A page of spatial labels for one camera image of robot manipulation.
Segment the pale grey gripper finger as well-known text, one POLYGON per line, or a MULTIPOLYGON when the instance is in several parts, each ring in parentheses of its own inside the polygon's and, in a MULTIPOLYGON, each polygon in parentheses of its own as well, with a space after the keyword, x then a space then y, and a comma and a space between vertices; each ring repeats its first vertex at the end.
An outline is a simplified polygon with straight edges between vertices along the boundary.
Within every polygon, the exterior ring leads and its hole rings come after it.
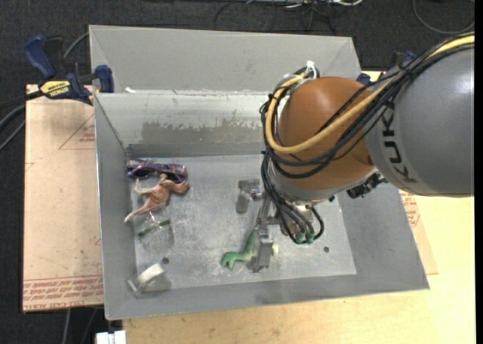
POLYGON ((246 213, 250 201, 258 201, 265 197, 259 179, 239 180, 238 190, 238 197, 235 202, 235 210, 237 213, 246 213))
POLYGON ((253 256, 248 263, 252 272, 268 268, 272 256, 274 240, 267 226, 260 226, 254 232, 253 256))

